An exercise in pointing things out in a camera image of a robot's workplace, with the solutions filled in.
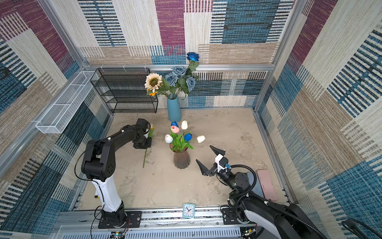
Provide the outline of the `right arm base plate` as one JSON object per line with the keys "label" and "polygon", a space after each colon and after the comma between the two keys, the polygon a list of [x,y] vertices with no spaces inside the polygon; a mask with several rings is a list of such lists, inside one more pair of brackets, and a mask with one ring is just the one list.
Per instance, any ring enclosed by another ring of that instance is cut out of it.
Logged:
{"label": "right arm base plate", "polygon": [[220,207],[220,211],[222,213],[223,223],[225,225],[238,225],[238,217],[236,215],[236,211],[233,208],[222,206]]}

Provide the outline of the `bright blue rose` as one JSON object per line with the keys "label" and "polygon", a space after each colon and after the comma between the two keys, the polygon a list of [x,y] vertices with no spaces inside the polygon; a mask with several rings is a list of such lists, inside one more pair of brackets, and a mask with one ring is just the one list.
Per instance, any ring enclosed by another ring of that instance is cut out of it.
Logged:
{"label": "bright blue rose", "polygon": [[192,72],[196,71],[196,68],[199,66],[199,55],[195,52],[189,52],[187,53],[187,59],[189,61],[188,68]]}

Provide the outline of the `cream sunflower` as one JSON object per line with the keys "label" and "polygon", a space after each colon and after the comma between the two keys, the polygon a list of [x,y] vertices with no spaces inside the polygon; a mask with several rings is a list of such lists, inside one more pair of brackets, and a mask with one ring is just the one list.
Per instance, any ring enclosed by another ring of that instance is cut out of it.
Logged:
{"label": "cream sunflower", "polygon": [[149,89],[155,92],[159,90],[162,83],[163,83],[163,78],[161,75],[157,73],[150,73],[149,75],[146,76],[144,87],[146,91],[147,89]]}

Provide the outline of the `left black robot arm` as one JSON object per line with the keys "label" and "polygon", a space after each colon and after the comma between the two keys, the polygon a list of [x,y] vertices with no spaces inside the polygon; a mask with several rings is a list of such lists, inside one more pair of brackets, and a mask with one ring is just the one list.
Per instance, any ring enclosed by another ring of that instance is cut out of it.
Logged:
{"label": "left black robot arm", "polygon": [[93,183],[100,198],[100,229],[121,228],[127,225],[128,216],[124,210],[124,203],[114,183],[115,152],[129,142],[133,142],[135,149],[150,148],[150,130],[151,124],[147,120],[138,119],[136,124],[126,125],[109,137],[88,142],[81,172]]}

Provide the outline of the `red ribbed glass vase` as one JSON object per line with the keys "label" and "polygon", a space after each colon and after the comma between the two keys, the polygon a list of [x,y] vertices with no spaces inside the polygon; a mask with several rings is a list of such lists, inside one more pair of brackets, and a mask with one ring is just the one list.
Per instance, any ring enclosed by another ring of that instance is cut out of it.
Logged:
{"label": "red ribbed glass vase", "polygon": [[173,148],[174,148],[174,146],[171,143],[170,144],[170,149],[174,153],[174,157],[173,157],[174,165],[177,168],[179,168],[179,169],[187,168],[190,165],[190,163],[191,163],[191,158],[190,158],[190,155],[188,153],[188,147],[186,146],[183,149],[183,151],[180,151],[180,152],[174,151]]}

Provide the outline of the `white tulip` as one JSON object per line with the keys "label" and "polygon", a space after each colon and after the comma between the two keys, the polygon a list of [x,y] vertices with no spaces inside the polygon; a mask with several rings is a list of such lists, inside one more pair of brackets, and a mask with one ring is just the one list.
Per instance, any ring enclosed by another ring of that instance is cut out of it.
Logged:
{"label": "white tulip", "polygon": [[187,148],[190,148],[190,149],[194,149],[194,147],[192,146],[192,144],[194,142],[197,142],[197,143],[202,143],[203,141],[206,140],[206,137],[204,135],[201,135],[201,136],[198,136],[196,139],[193,139],[193,140],[190,140],[187,144]]}
{"label": "white tulip", "polygon": [[165,142],[167,144],[169,144],[170,146],[170,149],[173,151],[173,152],[177,152],[179,149],[178,149],[178,143],[176,142],[176,140],[169,134],[165,135]]}
{"label": "white tulip", "polygon": [[188,129],[188,122],[186,120],[181,123],[182,137],[180,140],[180,150],[183,150],[187,145],[187,140],[185,139],[186,131]]}

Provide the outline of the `dark blue tulip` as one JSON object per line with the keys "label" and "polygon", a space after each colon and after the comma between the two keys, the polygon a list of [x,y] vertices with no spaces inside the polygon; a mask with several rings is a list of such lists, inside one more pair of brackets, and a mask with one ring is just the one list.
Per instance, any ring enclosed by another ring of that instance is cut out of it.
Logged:
{"label": "dark blue tulip", "polygon": [[187,148],[193,149],[193,147],[190,145],[190,141],[192,139],[192,135],[190,133],[187,133],[186,135],[183,135],[181,138],[181,144],[180,144],[180,150],[183,151]]}

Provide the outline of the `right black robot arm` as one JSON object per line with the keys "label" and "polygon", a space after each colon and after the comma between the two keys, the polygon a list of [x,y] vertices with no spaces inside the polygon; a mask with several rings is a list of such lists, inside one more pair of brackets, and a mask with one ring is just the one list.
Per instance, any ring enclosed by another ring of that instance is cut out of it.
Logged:
{"label": "right black robot arm", "polygon": [[217,176],[232,191],[227,206],[241,224],[255,223],[279,239],[325,239],[322,233],[296,204],[288,206],[272,202],[256,194],[256,172],[243,164],[230,165],[225,151],[210,146],[216,154],[215,163],[208,169],[196,160],[203,176]]}

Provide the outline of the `teal ceramic vase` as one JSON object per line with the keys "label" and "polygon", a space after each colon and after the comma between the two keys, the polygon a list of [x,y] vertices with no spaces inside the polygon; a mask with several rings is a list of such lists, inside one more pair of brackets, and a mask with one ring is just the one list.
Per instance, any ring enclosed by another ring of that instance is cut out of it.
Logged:
{"label": "teal ceramic vase", "polygon": [[171,122],[173,121],[181,121],[181,107],[178,98],[175,99],[167,99],[167,109],[168,109],[168,117]]}

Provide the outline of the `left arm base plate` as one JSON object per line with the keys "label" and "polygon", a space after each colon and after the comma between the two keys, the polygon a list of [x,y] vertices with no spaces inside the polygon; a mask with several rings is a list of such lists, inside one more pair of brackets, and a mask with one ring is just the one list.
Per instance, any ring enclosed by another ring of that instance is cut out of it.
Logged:
{"label": "left arm base plate", "polygon": [[125,211],[120,219],[112,219],[102,216],[98,229],[139,228],[141,223],[141,211]]}

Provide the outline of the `pale blue rose bouquet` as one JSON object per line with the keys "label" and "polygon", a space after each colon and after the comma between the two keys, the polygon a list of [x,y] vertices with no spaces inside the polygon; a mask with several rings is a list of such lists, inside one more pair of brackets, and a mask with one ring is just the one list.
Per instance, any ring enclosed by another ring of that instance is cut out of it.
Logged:
{"label": "pale blue rose bouquet", "polygon": [[159,88],[159,93],[169,100],[176,99],[180,93],[188,96],[196,87],[198,76],[193,74],[192,69],[185,67],[175,67],[171,72],[162,75],[163,83]]}

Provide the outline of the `pink tulip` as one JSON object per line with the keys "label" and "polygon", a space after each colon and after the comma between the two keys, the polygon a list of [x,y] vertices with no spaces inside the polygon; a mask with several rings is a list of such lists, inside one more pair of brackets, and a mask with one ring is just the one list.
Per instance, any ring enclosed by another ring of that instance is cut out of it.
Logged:
{"label": "pink tulip", "polygon": [[182,135],[179,134],[179,132],[180,132],[179,127],[175,126],[175,125],[171,125],[170,131],[171,131],[170,136],[173,138],[173,141],[172,141],[172,145],[173,145],[172,150],[173,151],[181,151],[181,147],[182,147]]}

